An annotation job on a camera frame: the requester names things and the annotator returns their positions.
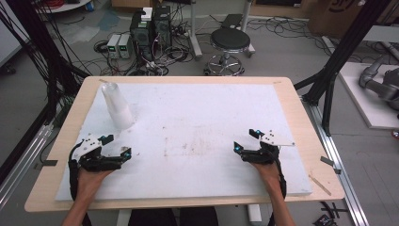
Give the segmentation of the black parts on floor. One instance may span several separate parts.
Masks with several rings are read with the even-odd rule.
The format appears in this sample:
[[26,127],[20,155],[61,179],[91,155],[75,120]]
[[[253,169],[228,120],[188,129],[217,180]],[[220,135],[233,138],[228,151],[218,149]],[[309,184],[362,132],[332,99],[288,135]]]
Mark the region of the black parts on floor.
[[321,204],[323,205],[321,210],[325,213],[313,223],[314,226],[338,226],[336,219],[340,218],[340,213],[349,212],[348,209],[338,208],[335,203],[329,205],[327,202],[321,202]]

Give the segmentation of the grey power supply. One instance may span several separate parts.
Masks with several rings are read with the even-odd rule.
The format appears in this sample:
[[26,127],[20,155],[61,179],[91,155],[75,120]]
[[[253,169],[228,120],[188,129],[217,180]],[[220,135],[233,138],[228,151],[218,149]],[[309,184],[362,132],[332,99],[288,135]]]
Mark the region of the grey power supply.
[[121,58],[129,58],[131,56],[133,46],[131,37],[128,34],[122,34],[120,36],[119,49]]
[[114,34],[107,43],[107,50],[110,58],[120,58],[119,50],[120,35]]

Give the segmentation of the black round stool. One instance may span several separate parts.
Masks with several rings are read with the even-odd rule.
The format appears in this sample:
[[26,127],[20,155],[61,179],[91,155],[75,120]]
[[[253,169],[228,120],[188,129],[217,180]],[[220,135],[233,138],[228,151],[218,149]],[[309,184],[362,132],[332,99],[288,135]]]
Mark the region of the black round stool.
[[234,54],[245,52],[250,45],[250,37],[236,28],[222,27],[211,34],[211,45],[221,52],[212,56],[203,70],[205,75],[237,76],[245,71],[243,64]]

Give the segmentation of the grey metal bracket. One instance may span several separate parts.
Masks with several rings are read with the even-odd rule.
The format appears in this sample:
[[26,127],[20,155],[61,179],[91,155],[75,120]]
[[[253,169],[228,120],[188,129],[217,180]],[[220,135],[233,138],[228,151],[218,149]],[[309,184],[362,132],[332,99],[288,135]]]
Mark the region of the grey metal bracket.
[[336,167],[335,167],[334,161],[330,160],[329,158],[324,157],[324,156],[321,156],[321,157],[320,157],[320,161],[322,161],[323,163],[325,163],[325,164],[331,166],[336,174],[339,175],[339,174],[342,173],[342,170],[336,168]]

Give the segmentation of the black computer tower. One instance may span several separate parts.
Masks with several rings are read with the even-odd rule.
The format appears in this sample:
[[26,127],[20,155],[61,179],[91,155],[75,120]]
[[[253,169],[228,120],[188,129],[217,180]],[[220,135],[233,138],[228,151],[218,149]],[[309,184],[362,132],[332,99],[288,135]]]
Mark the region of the black computer tower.
[[158,44],[162,48],[171,46],[170,6],[160,6],[154,9],[152,20]]
[[143,10],[137,10],[131,21],[130,33],[133,41],[138,47],[138,52],[147,60],[153,61],[152,42],[153,29],[151,21],[143,21],[141,17],[144,15]]

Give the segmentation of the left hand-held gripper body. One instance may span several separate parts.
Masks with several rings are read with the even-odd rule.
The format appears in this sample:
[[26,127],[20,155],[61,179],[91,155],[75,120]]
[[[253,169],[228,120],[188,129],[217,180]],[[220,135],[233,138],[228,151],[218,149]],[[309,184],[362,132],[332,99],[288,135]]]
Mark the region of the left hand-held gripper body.
[[121,157],[106,157],[102,155],[102,149],[98,137],[88,135],[72,148],[69,161],[91,172],[119,170],[122,165]]

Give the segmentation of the round white table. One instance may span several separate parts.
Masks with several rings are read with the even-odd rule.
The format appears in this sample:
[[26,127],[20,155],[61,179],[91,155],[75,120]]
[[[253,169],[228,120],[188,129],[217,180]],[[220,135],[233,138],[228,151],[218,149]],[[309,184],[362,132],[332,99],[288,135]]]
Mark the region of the round white table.
[[90,2],[91,0],[38,0],[33,7],[40,13],[58,13],[83,7]]

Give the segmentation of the thin wooden stick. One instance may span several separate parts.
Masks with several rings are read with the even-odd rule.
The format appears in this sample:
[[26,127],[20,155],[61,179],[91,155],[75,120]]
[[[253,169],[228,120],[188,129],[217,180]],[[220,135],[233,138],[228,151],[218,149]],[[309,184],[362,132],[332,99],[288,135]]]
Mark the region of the thin wooden stick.
[[332,193],[320,181],[311,175],[309,175],[309,177],[317,186],[319,186],[326,194],[328,194],[328,196],[332,195]]

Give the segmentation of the person's left hand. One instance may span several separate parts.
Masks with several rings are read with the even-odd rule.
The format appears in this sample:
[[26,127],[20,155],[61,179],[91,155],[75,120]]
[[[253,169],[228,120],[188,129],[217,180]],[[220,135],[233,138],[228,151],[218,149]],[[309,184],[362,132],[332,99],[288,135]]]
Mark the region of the person's left hand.
[[78,174],[78,194],[80,196],[94,196],[103,180],[112,173],[112,170],[91,172],[81,169]]

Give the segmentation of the white table leg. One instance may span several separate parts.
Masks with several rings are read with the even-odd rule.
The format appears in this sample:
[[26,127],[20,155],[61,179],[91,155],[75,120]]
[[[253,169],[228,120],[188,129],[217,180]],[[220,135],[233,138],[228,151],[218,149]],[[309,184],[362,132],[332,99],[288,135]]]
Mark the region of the white table leg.
[[259,204],[249,204],[247,206],[248,221],[251,226],[261,226],[263,223],[261,207]]
[[129,226],[130,216],[131,216],[130,209],[119,210],[117,226]]

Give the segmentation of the white foam board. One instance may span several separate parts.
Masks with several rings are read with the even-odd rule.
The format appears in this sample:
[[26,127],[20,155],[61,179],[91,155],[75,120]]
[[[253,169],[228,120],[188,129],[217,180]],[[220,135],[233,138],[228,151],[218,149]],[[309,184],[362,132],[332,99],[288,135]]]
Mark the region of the white foam board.
[[129,147],[132,157],[111,173],[100,200],[262,196],[257,171],[233,150],[260,147],[249,130],[294,137],[272,85],[122,84],[134,123],[115,128],[98,92],[79,137],[115,135],[103,153]]

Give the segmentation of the white base board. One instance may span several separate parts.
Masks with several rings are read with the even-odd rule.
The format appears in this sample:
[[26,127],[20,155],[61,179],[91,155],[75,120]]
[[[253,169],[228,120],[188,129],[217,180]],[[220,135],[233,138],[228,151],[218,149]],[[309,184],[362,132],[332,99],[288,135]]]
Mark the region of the white base board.
[[368,66],[368,63],[347,62],[340,71],[340,78],[369,128],[399,129],[399,111],[359,85],[360,74]]

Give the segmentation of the brown cardboard box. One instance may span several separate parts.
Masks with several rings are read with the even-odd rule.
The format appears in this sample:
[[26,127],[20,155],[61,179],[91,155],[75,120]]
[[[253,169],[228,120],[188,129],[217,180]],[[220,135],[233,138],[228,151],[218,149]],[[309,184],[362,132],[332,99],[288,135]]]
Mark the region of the brown cardboard box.
[[342,38],[352,24],[392,23],[399,18],[399,0],[317,0],[308,21],[314,36]]

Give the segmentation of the stack of clear cups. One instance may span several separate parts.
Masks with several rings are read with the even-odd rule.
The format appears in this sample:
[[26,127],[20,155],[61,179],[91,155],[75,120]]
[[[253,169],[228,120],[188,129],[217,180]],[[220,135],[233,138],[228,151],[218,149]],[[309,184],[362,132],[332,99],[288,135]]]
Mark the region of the stack of clear cups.
[[117,83],[105,82],[101,85],[107,110],[116,128],[125,130],[134,124],[130,107]]

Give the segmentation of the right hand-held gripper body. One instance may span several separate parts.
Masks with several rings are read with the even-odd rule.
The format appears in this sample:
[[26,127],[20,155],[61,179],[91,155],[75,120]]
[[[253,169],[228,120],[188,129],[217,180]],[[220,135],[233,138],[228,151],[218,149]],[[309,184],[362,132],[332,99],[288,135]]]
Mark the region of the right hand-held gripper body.
[[258,150],[244,148],[241,155],[243,161],[262,165],[272,164],[279,159],[279,148],[281,146],[295,145],[289,138],[276,134],[272,130],[264,133],[264,136],[257,140],[259,141],[260,148]]

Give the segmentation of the person's right hand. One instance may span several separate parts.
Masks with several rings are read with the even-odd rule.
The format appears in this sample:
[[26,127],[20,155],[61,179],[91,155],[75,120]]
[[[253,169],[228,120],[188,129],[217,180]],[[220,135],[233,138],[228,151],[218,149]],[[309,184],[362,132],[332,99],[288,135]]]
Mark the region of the person's right hand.
[[267,190],[279,188],[279,171],[275,164],[261,165],[252,163],[259,172]]

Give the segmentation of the aluminium rail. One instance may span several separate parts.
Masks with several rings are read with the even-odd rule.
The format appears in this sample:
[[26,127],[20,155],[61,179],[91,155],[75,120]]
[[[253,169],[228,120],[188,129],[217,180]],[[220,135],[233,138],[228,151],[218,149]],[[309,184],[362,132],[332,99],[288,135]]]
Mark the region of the aluminium rail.
[[22,156],[12,167],[10,174],[0,185],[0,211],[7,205],[13,192],[27,174],[29,168],[39,156],[50,135],[53,133],[52,124],[42,125],[39,130],[33,134],[32,138],[27,140],[27,144],[22,147]]
[[331,136],[327,134],[325,129],[322,127],[322,112],[318,106],[312,106],[306,102],[302,102],[308,116],[315,128],[316,134],[318,135],[321,143],[325,149],[328,159],[332,162],[332,168],[338,179],[343,186],[344,202],[348,209],[349,215],[352,219],[354,226],[370,226],[367,217],[361,207],[356,191],[351,184],[350,178],[345,170],[343,161],[340,157],[338,149]]

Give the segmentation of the person's dark trousers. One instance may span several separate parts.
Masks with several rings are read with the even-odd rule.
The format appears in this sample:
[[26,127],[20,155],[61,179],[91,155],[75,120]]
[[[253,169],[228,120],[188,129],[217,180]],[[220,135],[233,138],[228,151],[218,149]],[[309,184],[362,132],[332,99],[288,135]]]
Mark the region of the person's dark trousers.
[[171,208],[134,209],[128,226],[219,226],[214,207],[186,207],[176,219]]

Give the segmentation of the flat black device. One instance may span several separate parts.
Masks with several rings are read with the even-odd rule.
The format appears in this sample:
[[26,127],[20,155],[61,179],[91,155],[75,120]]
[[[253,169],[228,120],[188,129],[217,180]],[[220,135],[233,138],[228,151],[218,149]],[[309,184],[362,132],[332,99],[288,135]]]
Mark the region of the flat black device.
[[240,25],[242,18],[242,14],[228,14],[221,26],[223,28],[236,28]]

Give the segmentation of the black frame post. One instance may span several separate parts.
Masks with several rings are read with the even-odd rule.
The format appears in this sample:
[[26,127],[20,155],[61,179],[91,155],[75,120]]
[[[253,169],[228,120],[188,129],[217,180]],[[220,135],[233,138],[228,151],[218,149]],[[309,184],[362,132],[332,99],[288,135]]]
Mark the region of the black frame post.
[[322,95],[325,95],[321,125],[329,137],[331,136],[330,115],[335,80],[347,59],[363,41],[390,2],[391,0],[366,0],[365,5],[345,32],[325,66],[313,76],[294,84],[295,90],[311,85],[310,90],[303,95],[304,101],[309,105],[317,106]]
[[30,0],[6,0],[6,2],[46,60],[49,90],[56,91],[61,88],[67,95],[76,94],[81,87],[77,78],[85,79],[88,73],[77,69],[61,55]]

